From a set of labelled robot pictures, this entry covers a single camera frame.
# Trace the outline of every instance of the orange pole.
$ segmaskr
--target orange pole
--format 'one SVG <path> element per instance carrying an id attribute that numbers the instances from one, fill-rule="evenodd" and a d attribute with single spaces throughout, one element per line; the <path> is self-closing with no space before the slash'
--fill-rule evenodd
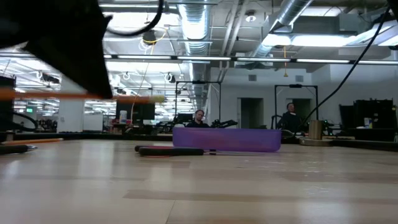
<path id="1" fill-rule="evenodd" d="M 41 93 L 41 92 L 29 92 L 19 93 L 14 90 L 0 88 L 0 101 L 13 100 L 16 98 L 34 98 L 34 99 L 92 99 L 92 100 L 108 100 L 102 99 L 99 96 L 92 94 L 80 94 L 80 93 Z M 119 100 L 123 103 L 161 103 L 164 101 L 164 96 L 114 96 L 112 100 Z"/>
<path id="2" fill-rule="evenodd" d="M 5 146 L 16 146 L 16 145 L 23 145 L 23 144 L 34 144 L 34 143 L 50 143 L 50 142 L 60 142 L 63 139 L 37 139 L 37 140 L 18 140 L 18 141 L 5 141 L 2 142 L 2 145 Z"/>

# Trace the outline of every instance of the person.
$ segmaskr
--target person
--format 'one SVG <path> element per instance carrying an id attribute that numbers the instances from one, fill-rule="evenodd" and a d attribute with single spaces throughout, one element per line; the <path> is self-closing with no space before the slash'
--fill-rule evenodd
<path id="1" fill-rule="evenodd" d="M 205 112 L 203 110 L 197 110 L 195 112 L 195 118 L 193 121 L 186 125 L 187 128 L 210 128 L 210 126 L 202 121 Z"/>
<path id="2" fill-rule="evenodd" d="M 282 115 L 282 118 L 277 124 L 278 128 L 284 130 L 289 130 L 291 132 L 298 132 L 299 126 L 301 125 L 301 119 L 295 113 L 295 108 L 293 103 L 288 103 L 286 105 L 287 112 Z"/>

